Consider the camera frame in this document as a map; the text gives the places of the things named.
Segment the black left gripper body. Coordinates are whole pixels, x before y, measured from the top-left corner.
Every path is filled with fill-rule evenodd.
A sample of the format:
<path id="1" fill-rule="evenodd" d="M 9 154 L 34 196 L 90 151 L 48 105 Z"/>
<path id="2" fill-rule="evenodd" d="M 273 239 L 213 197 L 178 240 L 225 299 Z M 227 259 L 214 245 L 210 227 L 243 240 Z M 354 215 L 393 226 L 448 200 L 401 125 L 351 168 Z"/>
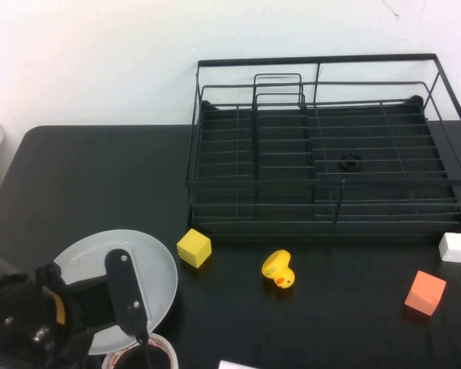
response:
<path id="1" fill-rule="evenodd" d="M 101 331 L 116 319 L 106 276 L 78 281 L 67 286 L 77 331 Z"/>

